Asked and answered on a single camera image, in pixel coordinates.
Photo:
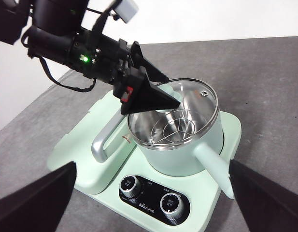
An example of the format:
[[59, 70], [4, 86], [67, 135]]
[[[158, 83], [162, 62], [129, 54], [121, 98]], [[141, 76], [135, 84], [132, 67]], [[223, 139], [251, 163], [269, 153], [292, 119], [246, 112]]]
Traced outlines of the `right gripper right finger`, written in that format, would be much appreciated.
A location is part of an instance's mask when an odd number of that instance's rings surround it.
[[230, 181], [243, 218], [251, 232], [298, 232], [298, 195], [230, 161]]

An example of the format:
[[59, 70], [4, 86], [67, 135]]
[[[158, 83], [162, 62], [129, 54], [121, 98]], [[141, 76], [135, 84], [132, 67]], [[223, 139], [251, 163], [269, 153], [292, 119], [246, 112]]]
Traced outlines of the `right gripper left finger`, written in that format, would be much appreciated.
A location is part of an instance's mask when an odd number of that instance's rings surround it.
[[71, 161], [0, 199], [0, 232], [54, 232], [71, 199], [76, 180]]

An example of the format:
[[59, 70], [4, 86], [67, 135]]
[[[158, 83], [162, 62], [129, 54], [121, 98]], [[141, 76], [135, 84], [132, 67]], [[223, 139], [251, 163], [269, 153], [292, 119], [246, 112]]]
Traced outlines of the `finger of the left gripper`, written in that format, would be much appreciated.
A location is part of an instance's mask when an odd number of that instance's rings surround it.
[[148, 78], [152, 82], [168, 82], [169, 78], [162, 73], [156, 66], [147, 60], [143, 54], [141, 47], [137, 41], [134, 41], [131, 46], [131, 59], [134, 67], [139, 68], [143, 66], [146, 69]]
[[130, 67], [121, 81], [121, 114], [178, 108], [180, 102], [150, 83], [146, 69]]

